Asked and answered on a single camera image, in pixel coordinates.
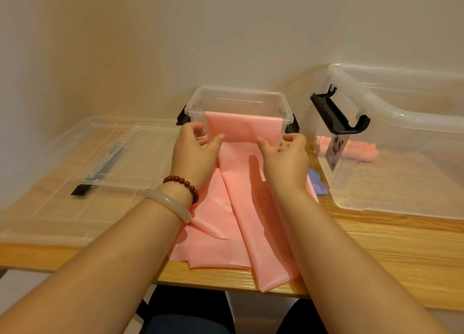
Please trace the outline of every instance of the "purple object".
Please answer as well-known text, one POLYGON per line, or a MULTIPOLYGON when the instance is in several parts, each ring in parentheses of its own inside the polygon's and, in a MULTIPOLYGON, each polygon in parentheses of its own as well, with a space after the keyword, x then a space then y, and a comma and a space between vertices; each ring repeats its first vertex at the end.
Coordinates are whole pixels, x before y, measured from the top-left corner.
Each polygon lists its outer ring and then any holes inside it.
POLYGON ((311 183, 313 183, 314 191, 316 195, 327 195, 328 190, 321 181, 319 173, 315 172, 311 168, 308 169, 308 175, 310 176, 311 183))

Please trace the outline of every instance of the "hand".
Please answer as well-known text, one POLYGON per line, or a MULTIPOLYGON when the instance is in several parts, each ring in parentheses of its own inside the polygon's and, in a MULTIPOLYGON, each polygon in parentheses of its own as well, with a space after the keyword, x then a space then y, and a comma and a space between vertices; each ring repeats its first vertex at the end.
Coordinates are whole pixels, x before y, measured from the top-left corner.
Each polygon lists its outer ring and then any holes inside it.
POLYGON ((264 158, 264 176, 274 194, 292 194, 296 190, 306 191, 309 158, 305 151, 306 138, 302 134, 287 134, 288 146, 275 149, 259 137, 258 146, 264 158))
POLYGON ((211 177, 216 166, 216 158, 221 148, 224 134, 211 142, 201 123, 186 123, 182 126, 173 151, 170 175, 178 175, 188 180, 197 190, 211 177))

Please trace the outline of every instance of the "left hand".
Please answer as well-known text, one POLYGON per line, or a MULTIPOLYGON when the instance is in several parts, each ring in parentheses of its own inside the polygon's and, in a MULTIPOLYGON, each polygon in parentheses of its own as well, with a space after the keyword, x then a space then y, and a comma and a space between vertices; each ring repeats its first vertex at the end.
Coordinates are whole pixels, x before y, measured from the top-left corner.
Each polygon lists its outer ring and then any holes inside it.
POLYGON ((182 126, 174 146, 169 174, 188 180, 197 190, 211 177, 224 139, 224 134, 216 136, 211 142, 207 138, 199 139, 205 135, 201 123, 186 123, 182 126))

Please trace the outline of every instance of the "floor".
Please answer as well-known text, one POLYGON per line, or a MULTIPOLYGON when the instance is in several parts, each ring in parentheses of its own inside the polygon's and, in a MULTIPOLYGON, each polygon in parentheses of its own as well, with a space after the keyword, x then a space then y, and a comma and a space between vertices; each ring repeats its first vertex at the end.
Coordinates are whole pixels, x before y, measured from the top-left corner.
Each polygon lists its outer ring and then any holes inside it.
MULTIPOLYGON (((48 277, 47 273, 20 270, 3 273, 0 270, 0 314, 48 277)), ((150 285, 148 288, 145 301, 149 300, 154 287, 155 285, 150 285)), ((295 302, 295 299, 290 297, 243 292, 229 292, 227 297, 238 334, 275 333, 288 309, 295 302)), ((464 334, 464 312, 430 311, 449 331, 464 334)), ((124 334, 138 334, 141 326, 142 321, 135 315, 124 334)))

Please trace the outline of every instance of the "black latch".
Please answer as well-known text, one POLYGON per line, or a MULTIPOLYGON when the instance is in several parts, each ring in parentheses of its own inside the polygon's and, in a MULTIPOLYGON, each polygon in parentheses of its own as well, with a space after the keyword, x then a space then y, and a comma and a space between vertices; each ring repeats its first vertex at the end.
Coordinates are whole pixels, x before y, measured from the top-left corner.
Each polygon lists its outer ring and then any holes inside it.
POLYGON ((289 125, 287 125, 287 127, 285 128, 285 132, 287 134, 300 132, 300 126, 298 125, 298 121, 294 114, 293 114, 293 123, 290 123, 289 125))
POLYGON ((190 116, 188 116, 187 114, 185 114, 185 108, 187 107, 187 105, 184 106, 184 108, 182 109, 182 111, 179 113, 179 115, 177 116, 177 123, 176 125, 184 125, 185 123, 190 123, 190 116))
POLYGON ((313 93, 311 95, 311 101, 319 112, 327 129, 335 135, 359 134, 366 130, 371 122, 370 118, 363 114, 359 117, 355 127, 351 127, 348 119, 331 99, 337 88, 334 87, 333 90, 331 88, 332 85, 329 86, 325 94, 316 95, 313 93))

